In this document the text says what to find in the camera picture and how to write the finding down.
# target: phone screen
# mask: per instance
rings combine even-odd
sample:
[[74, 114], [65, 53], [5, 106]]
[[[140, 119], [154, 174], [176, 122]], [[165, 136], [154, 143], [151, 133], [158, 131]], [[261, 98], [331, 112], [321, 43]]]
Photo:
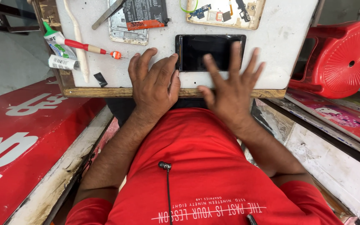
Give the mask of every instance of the phone screen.
[[180, 72], [206, 71], [203, 56], [210, 53], [219, 70], [227, 71], [231, 44], [241, 41], [243, 55], [245, 40], [245, 35], [177, 35], [176, 53], [179, 60], [176, 69]]

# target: man's left hand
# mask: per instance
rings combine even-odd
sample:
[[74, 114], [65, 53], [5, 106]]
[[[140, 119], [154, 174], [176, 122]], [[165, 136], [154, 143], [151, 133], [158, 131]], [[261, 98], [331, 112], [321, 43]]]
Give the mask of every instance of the man's left hand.
[[176, 53], [157, 61], [148, 71], [148, 64], [157, 51], [150, 48], [142, 55], [135, 54], [128, 68], [136, 102], [133, 114], [148, 123], [156, 123], [176, 103], [180, 91], [179, 71], [173, 71]]

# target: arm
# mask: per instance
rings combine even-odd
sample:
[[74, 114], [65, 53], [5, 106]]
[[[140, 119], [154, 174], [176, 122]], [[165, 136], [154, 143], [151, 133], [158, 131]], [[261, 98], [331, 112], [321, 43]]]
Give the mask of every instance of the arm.
[[87, 171], [74, 204], [87, 198], [114, 203], [140, 143], [177, 101], [180, 79], [178, 70], [173, 72], [177, 54], [159, 60], [148, 71], [148, 63], [156, 53], [156, 48], [147, 49], [130, 60], [128, 72], [136, 108]]
[[300, 180], [313, 184], [309, 173], [301, 163], [274, 137], [267, 133], [250, 115], [250, 100], [253, 87], [261, 74], [264, 63], [255, 71], [258, 49], [254, 50], [250, 63], [242, 75], [240, 71], [240, 43], [232, 45], [229, 78], [223, 80], [210, 54], [204, 63], [216, 87], [216, 96], [205, 86], [198, 86], [206, 104], [245, 144], [257, 165], [279, 187]]

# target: green rubber band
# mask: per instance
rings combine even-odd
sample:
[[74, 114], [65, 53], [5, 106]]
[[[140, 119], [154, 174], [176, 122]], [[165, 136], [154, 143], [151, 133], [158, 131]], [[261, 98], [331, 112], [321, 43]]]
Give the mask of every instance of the green rubber band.
[[181, 7], [181, 0], [179, 0], [179, 5], [180, 5], [181, 10], [183, 10], [184, 12], [186, 12], [186, 13], [192, 13], [192, 12], [194, 12], [195, 10], [197, 10], [198, 0], [197, 0], [197, 3], [195, 4], [195, 8], [194, 8], [193, 11], [187, 11], [187, 10], [183, 9], [183, 8]]

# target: red plastic stool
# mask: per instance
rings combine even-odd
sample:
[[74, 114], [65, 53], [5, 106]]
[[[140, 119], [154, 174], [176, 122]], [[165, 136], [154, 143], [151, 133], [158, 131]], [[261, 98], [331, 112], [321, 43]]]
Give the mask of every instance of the red plastic stool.
[[319, 25], [308, 31], [316, 40], [303, 78], [289, 87], [329, 99], [355, 94], [360, 88], [360, 21]]

